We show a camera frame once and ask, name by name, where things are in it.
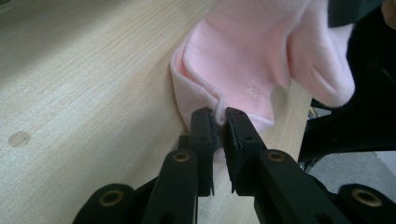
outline wood grain surface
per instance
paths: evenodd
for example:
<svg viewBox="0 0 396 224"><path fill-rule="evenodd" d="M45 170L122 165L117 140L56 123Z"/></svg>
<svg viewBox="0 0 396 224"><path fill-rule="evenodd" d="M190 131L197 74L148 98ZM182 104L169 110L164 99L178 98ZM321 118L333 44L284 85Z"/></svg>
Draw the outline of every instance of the wood grain surface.
<svg viewBox="0 0 396 224"><path fill-rule="evenodd" d="M209 0L13 0L0 6L0 223L72 223L110 183L138 188L187 134L170 57ZM310 96L272 100L262 138L298 157ZM257 223L231 194L221 151L198 223Z"/></svg>

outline gray floor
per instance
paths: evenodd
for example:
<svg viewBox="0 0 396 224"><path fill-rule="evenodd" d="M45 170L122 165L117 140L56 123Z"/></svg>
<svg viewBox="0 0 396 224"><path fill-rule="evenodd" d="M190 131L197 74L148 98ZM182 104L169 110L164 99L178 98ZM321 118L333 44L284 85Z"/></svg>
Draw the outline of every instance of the gray floor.
<svg viewBox="0 0 396 224"><path fill-rule="evenodd" d="M387 158L395 156L396 154L391 152ZM374 152L328 155L319 161L309 174L334 193L342 185L357 183L376 189L396 202L396 176Z"/></svg>

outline light wooden surface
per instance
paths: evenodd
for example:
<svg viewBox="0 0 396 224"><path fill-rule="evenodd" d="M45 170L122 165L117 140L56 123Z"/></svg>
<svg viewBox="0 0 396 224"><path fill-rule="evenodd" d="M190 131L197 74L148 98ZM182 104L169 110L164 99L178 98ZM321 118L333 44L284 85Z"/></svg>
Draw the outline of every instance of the light wooden surface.
<svg viewBox="0 0 396 224"><path fill-rule="evenodd" d="M0 6L0 223L71 223L110 183L156 176L186 128L169 60L209 0L13 0ZM298 152L310 96L276 89L269 148ZM199 223L257 223L215 159Z"/></svg>

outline pink cloth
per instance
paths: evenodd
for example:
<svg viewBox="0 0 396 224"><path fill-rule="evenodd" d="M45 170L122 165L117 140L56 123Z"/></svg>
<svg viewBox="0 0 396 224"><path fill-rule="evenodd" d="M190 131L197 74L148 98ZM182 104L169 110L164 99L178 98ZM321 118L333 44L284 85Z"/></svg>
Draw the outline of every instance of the pink cloth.
<svg viewBox="0 0 396 224"><path fill-rule="evenodd" d="M293 78L328 106L354 91L346 60L352 25L328 28L328 0L220 0L172 57L178 110L227 106L247 112L258 132L274 125L270 96Z"/></svg>

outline pink towel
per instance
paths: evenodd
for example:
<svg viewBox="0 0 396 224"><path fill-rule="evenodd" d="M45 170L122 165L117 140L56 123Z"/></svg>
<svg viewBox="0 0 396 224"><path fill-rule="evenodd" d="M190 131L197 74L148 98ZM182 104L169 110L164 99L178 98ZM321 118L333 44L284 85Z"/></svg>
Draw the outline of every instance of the pink towel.
<svg viewBox="0 0 396 224"><path fill-rule="evenodd" d="M328 28L328 0L219 0L172 57L178 110L190 128L201 107L225 121L247 112L260 133L274 125L271 92L293 78L328 106L354 91L346 60L352 25Z"/></svg>

